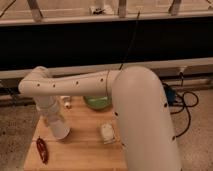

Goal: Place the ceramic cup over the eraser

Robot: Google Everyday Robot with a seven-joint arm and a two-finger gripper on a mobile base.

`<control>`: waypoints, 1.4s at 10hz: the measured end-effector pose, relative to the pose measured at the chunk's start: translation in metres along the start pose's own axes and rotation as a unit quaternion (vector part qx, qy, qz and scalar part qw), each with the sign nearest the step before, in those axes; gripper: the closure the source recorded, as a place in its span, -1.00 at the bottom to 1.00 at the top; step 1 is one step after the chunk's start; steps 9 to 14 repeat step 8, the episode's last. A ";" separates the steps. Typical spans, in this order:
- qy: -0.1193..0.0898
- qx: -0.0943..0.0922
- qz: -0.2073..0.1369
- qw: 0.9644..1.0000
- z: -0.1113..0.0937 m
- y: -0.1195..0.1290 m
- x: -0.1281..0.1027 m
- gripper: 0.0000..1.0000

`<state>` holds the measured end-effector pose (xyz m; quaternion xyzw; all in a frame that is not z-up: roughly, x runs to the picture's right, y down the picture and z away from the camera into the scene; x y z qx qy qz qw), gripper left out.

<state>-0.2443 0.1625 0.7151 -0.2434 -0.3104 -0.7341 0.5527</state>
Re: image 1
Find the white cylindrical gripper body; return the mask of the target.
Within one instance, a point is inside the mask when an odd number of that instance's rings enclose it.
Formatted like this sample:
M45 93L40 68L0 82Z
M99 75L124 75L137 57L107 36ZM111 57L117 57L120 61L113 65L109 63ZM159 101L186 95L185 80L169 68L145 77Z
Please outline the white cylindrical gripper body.
M60 104L55 96L40 96L35 98L37 111L47 120L53 136L57 140L64 139L70 132L70 127L60 117Z

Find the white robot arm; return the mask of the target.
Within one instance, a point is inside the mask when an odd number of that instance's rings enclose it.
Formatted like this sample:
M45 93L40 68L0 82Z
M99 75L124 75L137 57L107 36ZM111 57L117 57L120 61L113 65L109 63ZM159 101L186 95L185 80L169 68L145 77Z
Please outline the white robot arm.
M58 140L70 133L58 117L58 96L109 96L128 171L183 171L163 85L146 67L53 78L39 66L20 81L18 89L33 98Z

